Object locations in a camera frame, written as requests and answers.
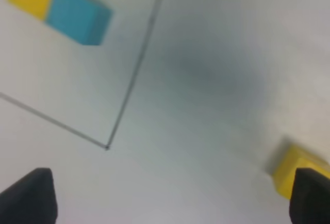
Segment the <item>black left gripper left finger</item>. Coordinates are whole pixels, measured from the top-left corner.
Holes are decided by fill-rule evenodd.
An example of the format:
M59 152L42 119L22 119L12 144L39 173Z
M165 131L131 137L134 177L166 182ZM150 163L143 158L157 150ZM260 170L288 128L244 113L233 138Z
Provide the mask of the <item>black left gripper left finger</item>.
M51 169L36 168L1 192L1 223L56 223Z

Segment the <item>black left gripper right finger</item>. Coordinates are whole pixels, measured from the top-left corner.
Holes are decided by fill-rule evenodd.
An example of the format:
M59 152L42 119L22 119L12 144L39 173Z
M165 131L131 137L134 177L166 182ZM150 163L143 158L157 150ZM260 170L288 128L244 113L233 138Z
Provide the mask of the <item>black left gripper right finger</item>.
M289 216L294 224L329 223L329 178L311 168L298 168Z

